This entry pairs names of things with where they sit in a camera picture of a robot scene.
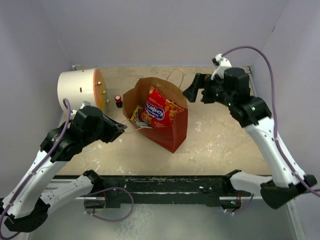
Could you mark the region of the red candy snack bag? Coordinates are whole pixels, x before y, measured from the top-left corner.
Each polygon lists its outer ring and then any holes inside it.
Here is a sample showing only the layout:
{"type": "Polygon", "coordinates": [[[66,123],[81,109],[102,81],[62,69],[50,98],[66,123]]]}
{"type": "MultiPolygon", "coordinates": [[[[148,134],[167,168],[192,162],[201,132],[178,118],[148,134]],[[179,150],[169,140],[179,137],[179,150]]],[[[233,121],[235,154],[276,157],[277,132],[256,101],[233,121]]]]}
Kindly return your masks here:
{"type": "Polygon", "coordinates": [[[140,113],[140,119],[152,128],[168,127],[172,125],[176,115],[185,110],[185,107],[164,97],[153,85],[151,85],[147,101],[140,113]]]}

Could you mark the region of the red brown paper bag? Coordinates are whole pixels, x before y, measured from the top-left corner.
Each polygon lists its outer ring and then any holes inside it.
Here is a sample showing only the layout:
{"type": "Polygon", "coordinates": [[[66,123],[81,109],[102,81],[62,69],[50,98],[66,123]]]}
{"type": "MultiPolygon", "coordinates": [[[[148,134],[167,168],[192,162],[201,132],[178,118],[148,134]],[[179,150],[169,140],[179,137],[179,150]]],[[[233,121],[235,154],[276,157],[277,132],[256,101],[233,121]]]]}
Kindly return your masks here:
{"type": "Polygon", "coordinates": [[[123,94],[123,115],[137,132],[174,153],[187,138],[188,105],[181,85],[158,77],[143,77],[123,94]]]}

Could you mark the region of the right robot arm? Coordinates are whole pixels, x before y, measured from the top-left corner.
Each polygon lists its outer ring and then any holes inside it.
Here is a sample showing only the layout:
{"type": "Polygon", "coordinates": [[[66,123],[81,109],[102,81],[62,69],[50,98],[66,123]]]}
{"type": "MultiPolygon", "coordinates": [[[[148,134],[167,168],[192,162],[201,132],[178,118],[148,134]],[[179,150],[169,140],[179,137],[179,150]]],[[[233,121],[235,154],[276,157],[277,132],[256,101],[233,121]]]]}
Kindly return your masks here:
{"type": "Polygon", "coordinates": [[[251,95],[249,75],[239,67],[226,69],[221,76],[196,73],[183,96],[194,103],[202,90],[204,104],[219,103],[250,135],[264,160],[270,176],[260,176],[234,170],[224,176],[222,190],[228,196],[244,191],[261,196],[272,209],[278,209],[317,184],[314,175],[305,174],[291,156],[283,157],[284,143],[274,130],[272,113],[260,98],[251,95]]]}

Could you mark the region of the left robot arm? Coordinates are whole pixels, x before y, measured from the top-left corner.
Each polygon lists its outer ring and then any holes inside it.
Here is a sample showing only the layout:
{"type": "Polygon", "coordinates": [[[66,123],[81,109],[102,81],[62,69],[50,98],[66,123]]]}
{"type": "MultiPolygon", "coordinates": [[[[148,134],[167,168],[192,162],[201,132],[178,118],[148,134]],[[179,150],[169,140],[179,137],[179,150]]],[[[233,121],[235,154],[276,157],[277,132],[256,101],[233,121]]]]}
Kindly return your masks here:
{"type": "Polygon", "coordinates": [[[98,196],[104,180],[86,170],[72,182],[45,192],[46,187],[75,155],[96,141],[111,143],[126,125],[114,121],[93,106],[76,111],[72,120],[48,132],[32,166],[9,195],[1,199],[0,219],[11,232],[30,233],[55,210],[81,196],[98,196]]]}

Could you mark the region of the small red black bottle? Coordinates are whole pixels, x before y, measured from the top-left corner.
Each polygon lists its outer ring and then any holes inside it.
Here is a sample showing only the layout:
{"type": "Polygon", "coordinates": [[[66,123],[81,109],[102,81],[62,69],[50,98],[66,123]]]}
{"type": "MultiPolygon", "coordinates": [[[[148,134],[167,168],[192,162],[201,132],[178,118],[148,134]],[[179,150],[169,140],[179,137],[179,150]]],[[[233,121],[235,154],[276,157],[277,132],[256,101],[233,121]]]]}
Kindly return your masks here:
{"type": "Polygon", "coordinates": [[[114,97],[115,100],[115,104],[118,108],[122,108],[123,107],[123,101],[122,101],[122,97],[120,95],[116,95],[114,97]]]}

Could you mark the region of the yellow M&M's packet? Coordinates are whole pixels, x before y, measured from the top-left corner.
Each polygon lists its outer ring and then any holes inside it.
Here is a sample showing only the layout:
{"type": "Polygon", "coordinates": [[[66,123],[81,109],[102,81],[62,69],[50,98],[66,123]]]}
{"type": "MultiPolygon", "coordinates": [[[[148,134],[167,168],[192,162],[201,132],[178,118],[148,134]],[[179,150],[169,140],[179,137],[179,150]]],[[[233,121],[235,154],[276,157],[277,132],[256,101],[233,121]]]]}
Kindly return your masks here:
{"type": "Polygon", "coordinates": [[[137,126],[138,126],[140,123],[143,122],[143,121],[141,120],[141,118],[140,118],[140,114],[141,114],[142,110],[143,110],[142,107],[138,105],[138,106],[135,108],[135,110],[133,111],[132,116],[131,116],[131,118],[130,118],[130,120],[131,120],[133,123],[135,123],[137,126]]]}

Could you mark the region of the white silver snack packet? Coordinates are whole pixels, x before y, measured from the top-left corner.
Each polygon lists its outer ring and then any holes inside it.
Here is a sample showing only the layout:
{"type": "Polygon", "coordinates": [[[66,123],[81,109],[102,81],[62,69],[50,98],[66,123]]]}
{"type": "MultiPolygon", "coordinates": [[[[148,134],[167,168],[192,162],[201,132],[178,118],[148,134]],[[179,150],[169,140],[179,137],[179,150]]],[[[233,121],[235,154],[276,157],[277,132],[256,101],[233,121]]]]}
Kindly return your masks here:
{"type": "Polygon", "coordinates": [[[147,129],[152,129],[152,127],[150,125],[148,125],[147,123],[143,122],[143,121],[137,121],[135,123],[139,128],[147,128],[147,129]]]}

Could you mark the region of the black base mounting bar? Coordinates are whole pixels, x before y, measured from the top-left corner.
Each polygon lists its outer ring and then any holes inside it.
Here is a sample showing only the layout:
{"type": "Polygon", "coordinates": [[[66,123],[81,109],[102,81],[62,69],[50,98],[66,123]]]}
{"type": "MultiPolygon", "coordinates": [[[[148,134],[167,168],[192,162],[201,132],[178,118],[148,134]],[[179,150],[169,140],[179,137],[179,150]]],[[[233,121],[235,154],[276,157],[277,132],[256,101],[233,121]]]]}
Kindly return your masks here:
{"type": "Polygon", "coordinates": [[[107,208],[135,205],[205,205],[220,207],[250,193],[231,189],[221,175],[104,175],[85,198],[107,208]]]}

